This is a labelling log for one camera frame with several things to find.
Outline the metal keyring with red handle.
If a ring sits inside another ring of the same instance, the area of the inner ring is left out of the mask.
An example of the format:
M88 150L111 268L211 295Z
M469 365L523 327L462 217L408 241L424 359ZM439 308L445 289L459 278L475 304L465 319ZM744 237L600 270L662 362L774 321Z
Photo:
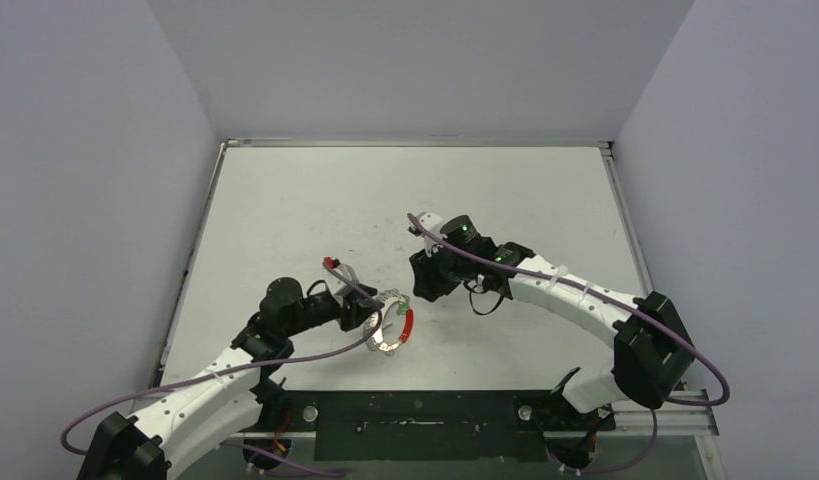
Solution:
M381 291L377 298L382 304L382 309L380 313L376 311L376 314L363 324L365 345L371 352L393 356L408 342L413 331L415 315L411 299L397 289ZM406 298L410 303L410 310L405 316L397 315L395 312L396 301L400 298Z

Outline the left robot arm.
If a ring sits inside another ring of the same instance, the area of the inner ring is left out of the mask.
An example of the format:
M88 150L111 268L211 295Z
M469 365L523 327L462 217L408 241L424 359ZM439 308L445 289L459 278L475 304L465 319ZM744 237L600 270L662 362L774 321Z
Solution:
M338 276L334 287L305 293L290 277L269 284L244 329L195 377L161 387L163 397L97 426L80 479L174 479L231 435L282 420L283 391L271 376L294 361L292 336L331 321L344 330L372 329L386 296Z

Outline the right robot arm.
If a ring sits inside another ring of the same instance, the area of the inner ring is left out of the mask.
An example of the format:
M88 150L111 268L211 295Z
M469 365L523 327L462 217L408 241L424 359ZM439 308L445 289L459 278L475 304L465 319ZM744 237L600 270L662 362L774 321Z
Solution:
M611 349L603 366L576 367L554 388L550 414L560 427L576 428L590 412L616 401L657 410L691 365L691 340L667 297L636 297L588 282L523 245L495 243L466 215L408 219L409 232L424 241L410 258L415 296L434 302L459 285L474 286L542 308Z

